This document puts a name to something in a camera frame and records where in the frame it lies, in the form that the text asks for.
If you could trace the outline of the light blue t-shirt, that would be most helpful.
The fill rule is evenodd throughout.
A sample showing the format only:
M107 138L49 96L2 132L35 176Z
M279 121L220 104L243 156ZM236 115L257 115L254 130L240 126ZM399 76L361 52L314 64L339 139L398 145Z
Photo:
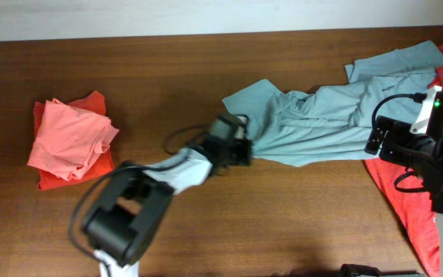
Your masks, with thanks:
M443 53L426 41L346 65L346 85L284 93L262 79L223 103L230 113L248 116L257 159L292 166L370 159L365 145L377 104L391 95L425 92L441 66Z

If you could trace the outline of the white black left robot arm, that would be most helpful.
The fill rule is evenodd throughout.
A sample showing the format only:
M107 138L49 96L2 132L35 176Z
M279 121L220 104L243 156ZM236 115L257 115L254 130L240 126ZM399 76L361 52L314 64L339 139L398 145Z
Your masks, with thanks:
M172 203L220 169L251 164L251 141L208 136L154 165L123 162L85 213L81 231L102 276L136 276Z

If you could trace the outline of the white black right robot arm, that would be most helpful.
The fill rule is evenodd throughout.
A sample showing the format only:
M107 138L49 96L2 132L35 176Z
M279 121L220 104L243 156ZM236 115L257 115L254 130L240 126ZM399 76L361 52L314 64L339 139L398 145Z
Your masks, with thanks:
M429 276L443 276L443 115L426 131L379 117L365 150L366 168L405 228Z

